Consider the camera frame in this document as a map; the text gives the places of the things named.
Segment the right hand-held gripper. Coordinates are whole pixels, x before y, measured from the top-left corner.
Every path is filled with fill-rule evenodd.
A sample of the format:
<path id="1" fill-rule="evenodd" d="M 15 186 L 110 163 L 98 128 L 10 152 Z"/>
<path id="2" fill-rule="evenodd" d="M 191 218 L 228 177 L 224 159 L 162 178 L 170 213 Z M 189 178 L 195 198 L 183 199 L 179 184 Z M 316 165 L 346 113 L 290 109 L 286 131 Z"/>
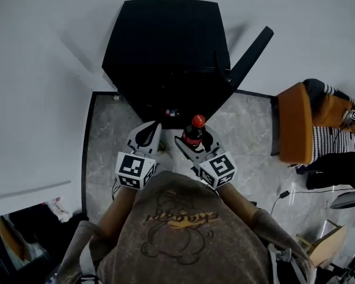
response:
<path id="1" fill-rule="evenodd" d="M 230 152 L 224 150 L 220 136 L 212 128 L 205 126 L 205 149 L 193 149 L 178 136 L 174 139 L 178 149 L 198 171 L 197 176 L 211 189 L 218 189 L 234 179 L 237 165 Z"/>

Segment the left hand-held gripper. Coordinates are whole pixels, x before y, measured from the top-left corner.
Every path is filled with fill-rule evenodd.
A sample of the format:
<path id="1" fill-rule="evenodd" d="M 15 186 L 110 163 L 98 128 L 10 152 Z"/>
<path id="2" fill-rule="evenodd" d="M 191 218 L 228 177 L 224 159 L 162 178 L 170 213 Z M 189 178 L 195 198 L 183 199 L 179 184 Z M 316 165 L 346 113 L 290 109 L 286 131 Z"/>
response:
<path id="1" fill-rule="evenodd" d="M 118 152 L 115 174 L 121 186 L 142 190 L 156 172 L 162 125 L 149 121 L 132 129 Z"/>

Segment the dark cola bottle red cap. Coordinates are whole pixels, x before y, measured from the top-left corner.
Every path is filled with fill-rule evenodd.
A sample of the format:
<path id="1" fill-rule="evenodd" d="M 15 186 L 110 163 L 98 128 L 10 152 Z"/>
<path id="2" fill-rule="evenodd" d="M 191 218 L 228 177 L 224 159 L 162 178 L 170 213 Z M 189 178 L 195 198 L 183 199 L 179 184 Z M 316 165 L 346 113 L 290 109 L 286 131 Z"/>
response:
<path id="1" fill-rule="evenodd" d="M 198 114 L 192 118 L 191 124 L 184 128 L 182 140 L 187 146 L 193 149 L 199 147 L 206 132 L 205 122 L 205 117 Z"/>

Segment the black fridge cabinet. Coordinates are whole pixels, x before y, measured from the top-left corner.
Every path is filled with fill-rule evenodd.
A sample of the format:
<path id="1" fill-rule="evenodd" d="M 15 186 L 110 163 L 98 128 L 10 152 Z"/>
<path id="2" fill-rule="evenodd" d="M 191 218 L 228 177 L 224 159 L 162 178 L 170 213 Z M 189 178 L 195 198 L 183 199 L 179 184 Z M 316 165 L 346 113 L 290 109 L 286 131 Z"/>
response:
<path id="1" fill-rule="evenodd" d="M 130 0 L 117 16 L 102 69 L 142 121 L 182 129 L 197 114 L 216 113 L 272 37 L 265 27 L 232 66 L 217 3 Z"/>

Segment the person's left forearm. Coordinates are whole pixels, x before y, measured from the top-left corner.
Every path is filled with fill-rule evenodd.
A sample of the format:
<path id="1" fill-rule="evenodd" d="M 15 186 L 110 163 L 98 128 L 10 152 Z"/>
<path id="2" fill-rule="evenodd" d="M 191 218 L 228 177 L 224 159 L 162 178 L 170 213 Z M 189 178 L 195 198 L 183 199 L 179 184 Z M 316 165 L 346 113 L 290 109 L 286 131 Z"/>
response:
<path id="1" fill-rule="evenodd" d="M 98 227 L 116 243 L 133 207 L 136 189 L 120 187 L 112 204 L 98 222 Z"/>

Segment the person's right forearm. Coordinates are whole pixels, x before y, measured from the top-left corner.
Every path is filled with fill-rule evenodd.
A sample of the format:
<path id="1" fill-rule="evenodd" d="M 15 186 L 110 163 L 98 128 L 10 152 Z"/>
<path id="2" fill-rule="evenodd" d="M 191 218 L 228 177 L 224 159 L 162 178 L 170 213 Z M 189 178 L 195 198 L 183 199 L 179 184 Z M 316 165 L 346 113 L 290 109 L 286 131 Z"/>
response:
<path id="1" fill-rule="evenodd" d="M 231 183 L 226 183 L 217 189 L 222 201 L 235 213 L 248 227 L 253 228 L 253 218 L 259 211 L 258 207 L 246 199 Z"/>

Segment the person's grey printed shirt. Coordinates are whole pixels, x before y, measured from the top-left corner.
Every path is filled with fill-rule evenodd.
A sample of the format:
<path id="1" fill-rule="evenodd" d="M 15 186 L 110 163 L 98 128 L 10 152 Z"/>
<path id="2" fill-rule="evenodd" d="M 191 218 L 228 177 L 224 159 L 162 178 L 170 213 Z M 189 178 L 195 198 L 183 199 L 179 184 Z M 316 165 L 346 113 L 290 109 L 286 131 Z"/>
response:
<path id="1" fill-rule="evenodd" d="M 56 284 L 314 284 L 307 253 L 258 209 L 250 228 L 217 190 L 160 172 L 137 191 L 116 243 L 80 222 Z"/>

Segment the orange chair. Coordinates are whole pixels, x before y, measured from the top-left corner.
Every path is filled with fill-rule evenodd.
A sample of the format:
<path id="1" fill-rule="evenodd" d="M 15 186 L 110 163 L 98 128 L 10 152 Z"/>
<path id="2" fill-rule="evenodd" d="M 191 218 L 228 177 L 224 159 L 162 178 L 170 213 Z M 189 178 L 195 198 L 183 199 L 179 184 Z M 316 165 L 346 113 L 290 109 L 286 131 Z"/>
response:
<path id="1" fill-rule="evenodd" d="M 293 167 L 313 163 L 312 112 L 304 82 L 299 82 L 280 93 L 277 103 L 280 161 Z"/>

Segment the white counter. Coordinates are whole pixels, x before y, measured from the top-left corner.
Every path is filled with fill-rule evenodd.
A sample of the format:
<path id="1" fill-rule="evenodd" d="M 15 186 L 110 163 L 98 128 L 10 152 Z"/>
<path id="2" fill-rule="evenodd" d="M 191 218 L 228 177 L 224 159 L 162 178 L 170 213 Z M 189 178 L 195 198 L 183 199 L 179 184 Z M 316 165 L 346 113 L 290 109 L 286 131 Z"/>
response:
<path id="1" fill-rule="evenodd" d="M 0 121 L 0 215 L 62 196 L 79 207 L 87 113 L 71 106 Z"/>

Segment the black garment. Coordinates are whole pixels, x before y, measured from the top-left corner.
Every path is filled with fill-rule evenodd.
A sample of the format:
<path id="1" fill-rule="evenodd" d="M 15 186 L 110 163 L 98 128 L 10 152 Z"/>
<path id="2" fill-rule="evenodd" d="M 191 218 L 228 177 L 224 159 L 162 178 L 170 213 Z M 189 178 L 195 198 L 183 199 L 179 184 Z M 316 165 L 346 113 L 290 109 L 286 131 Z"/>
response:
<path id="1" fill-rule="evenodd" d="M 299 175 L 307 175 L 307 189 L 321 189 L 350 185 L 355 189 L 355 152 L 331 153 L 308 166 L 296 168 Z"/>

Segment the grey device with patterned block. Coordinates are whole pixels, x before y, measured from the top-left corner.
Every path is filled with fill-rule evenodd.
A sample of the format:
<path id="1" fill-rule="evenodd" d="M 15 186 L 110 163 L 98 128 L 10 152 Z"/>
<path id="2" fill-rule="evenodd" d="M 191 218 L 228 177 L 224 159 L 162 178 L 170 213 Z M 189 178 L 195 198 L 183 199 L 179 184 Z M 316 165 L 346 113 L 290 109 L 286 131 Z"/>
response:
<path id="1" fill-rule="evenodd" d="M 343 126 L 349 127 L 352 124 L 355 124 L 355 110 L 347 109 L 343 114 Z"/>

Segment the black chair base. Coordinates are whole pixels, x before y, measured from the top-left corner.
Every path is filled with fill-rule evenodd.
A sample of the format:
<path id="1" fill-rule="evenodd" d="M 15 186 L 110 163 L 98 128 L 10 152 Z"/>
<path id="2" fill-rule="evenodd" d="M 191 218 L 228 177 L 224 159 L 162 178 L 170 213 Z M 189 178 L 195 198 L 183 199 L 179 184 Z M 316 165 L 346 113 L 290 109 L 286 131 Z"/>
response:
<path id="1" fill-rule="evenodd" d="M 339 195 L 330 205 L 331 209 L 346 209 L 355 207 L 355 191 Z"/>

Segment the cardboard box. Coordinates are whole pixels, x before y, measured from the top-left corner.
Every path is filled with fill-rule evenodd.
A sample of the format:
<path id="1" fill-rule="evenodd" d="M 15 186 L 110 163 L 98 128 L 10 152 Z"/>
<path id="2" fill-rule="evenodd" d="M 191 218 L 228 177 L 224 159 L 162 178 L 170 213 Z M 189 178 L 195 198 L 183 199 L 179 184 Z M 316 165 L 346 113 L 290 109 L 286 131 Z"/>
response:
<path id="1" fill-rule="evenodd" d="M 304 249 L 315 267 L 325 267 L 343 246 L 346 234 L 345 225 L 338 225 L 327 219 L 323 223 L 318 239 L 308 241 L 299 234 L 296 235 L 296 239 L 305 246 Z"/>

